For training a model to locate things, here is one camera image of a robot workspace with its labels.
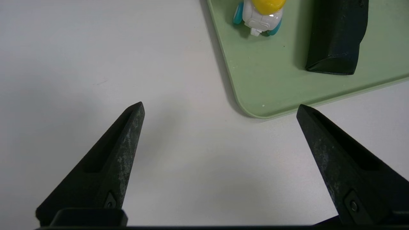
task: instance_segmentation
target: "white surface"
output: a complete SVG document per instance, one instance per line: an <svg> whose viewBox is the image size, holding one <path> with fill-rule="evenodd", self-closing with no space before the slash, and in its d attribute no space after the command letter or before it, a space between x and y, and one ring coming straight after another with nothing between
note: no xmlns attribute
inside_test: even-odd
<svg viewBox="0 0 409 230"><path fill-rule="evenodd" d="M130 225L336 215L295 114L265 121L237 109L206 2L8 0L0 9L2 229L36 228L35 208L138 101L146 117L123 207ZM409 82L318 109L409 178L407 98Z"/></svg>

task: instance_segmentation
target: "light green tray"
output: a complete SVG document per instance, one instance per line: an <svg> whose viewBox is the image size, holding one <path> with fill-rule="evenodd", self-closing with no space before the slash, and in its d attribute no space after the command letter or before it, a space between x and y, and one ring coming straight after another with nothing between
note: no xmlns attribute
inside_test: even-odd
<svg viewBox="0 0 409 230"><path fill-rule="evenodd" d="M311 0L288 0L280 30L249 35L233 25L240 0L208 0L234 94L250 116L272 118L299 104L318 105L405 80L409 76L409 0L370 0L369 21L354 75L304 70Z"/></svg>

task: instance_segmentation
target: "screw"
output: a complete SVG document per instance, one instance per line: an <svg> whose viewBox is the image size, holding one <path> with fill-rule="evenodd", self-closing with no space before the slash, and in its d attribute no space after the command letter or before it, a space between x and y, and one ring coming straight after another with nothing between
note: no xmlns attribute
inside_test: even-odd
<svg viewBox="0 0 409 230"><path fill-rule="evenodd" d="M358 212L358 210L359 210L358 204L357 204L355 201L351 201L351 203L349 204L349 206L351 207L352 211Z"/></svg>

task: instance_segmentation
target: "black pouch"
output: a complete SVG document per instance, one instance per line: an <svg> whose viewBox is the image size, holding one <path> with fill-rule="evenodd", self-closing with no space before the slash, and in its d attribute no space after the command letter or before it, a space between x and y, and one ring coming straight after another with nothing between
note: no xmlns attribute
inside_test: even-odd
<svg viewBox="0 0 409 230"><path fill-rule="evenodd" d="M351 75L368 25L368 0L315 0L306 70Z"/></svg>

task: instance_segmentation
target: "toy figure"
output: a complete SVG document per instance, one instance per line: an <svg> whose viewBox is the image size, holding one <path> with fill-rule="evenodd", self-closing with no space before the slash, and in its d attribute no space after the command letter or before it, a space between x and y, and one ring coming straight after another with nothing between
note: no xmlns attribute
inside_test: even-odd
<svg viewBox="0 0 409 230"><path fill-rule="evenodd" d="M250 27L250 34L258 36L267 31L275 35L281 25L283 6L286 0L244 0L236 8L233 23L240 24L243 20Z"/></svg>

